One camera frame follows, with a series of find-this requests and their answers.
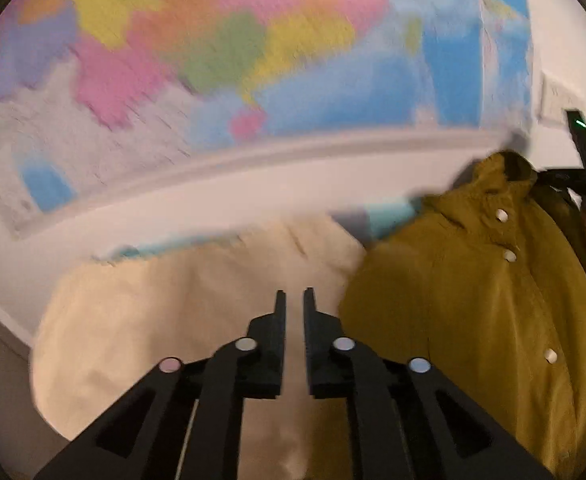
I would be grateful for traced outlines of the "olive brown button jacket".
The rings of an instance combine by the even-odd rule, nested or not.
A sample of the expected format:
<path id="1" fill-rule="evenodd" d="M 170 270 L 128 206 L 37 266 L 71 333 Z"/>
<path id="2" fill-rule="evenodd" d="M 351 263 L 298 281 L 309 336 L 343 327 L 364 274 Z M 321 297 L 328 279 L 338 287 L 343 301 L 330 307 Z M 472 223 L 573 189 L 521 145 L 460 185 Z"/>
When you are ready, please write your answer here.
<path id="1" fill-rule="evenodd" d="M 586 479 L 586 271 L 568 205 L 519 154 L 427 196 L 367 252 L 339 315 L 398 363 L 424 358 L 559 479 Z"/>

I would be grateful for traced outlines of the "cream pillow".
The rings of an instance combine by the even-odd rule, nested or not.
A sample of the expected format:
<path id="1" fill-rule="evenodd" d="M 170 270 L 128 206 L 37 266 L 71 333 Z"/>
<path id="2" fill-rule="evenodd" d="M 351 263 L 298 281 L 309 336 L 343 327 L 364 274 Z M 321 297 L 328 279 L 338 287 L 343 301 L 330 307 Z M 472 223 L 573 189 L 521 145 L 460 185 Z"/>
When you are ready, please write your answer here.
<path id="1" fill-rule="evenodd" d="M 167 356 L 208 358 L 287 295 L 281 396 L 244 405 L 243 479 L 351 477 L 341 400 L 309 395 L 303 295 L 336 314 L 365 249 L 337 226 L 248 242 L 205 244 L 150 259 L 88 261 L 58 281 L 30 357 L 35 406 L 61 436 L 78 436 Z"/>

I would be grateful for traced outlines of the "turquoise bed sheet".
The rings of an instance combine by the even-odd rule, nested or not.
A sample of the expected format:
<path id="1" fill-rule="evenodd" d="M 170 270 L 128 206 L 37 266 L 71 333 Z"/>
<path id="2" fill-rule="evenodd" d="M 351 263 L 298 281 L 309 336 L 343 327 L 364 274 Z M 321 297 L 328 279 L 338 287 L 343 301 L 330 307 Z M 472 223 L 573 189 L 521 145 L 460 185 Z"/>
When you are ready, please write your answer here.
<path id="1" fill-rule="evenodd" d="M 99 263 L 115 264 L 126 260 L 150 259 L 190 247 L 205 244 L 248 242 L 265 235 L 267 238 L 314 230 L 318 223 L 337 226 L 360 245 L 367 246 L 382 240 L 396 229 L 410 222 L 421 209 L 420 197 L 400 197 L 386 202 L 351 206 L 322 214 L 302 214 L 270 220 L 238 229 L 208 231 L 201 234 L 169 237 L 156 243 L 128 244 L 107 249 L 91 257 Z"/>

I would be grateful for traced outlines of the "white wall socket panel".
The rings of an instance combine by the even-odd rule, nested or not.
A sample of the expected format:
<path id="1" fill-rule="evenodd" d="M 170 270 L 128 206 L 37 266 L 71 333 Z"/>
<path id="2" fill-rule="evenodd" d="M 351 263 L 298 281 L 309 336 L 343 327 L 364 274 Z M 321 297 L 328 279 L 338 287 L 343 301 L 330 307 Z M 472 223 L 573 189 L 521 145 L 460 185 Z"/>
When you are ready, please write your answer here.
<path id="1" fill-rule="evenodd" d="M 542 94 L 538 120 L 545 126 L 560 127 L 568 124 L 566 112 L 585 108 L 582 97 L 557 78 L 542 73 Z"/>

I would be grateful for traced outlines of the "colourful wall map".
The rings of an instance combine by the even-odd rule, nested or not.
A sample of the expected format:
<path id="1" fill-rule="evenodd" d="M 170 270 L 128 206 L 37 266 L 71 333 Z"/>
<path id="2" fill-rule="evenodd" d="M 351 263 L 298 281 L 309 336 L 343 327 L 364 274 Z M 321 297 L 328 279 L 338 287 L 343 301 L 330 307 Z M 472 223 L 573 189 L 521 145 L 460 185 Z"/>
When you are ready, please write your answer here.
<path id="1" fill-rule="evenodd" d="M 8 0 L 0 214 L 285 136 L 525 130 L 531 51 L 528 0 Z"/>

